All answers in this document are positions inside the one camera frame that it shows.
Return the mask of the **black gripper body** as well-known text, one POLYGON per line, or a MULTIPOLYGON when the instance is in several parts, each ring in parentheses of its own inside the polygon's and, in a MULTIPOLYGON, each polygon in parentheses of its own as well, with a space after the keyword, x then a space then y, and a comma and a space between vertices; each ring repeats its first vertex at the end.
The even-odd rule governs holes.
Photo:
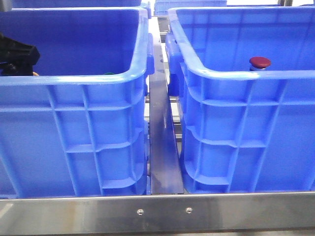
POLYGON ((33 66, 40 59, 38 49, 0 34, 0 74, 33 76, 33 66))

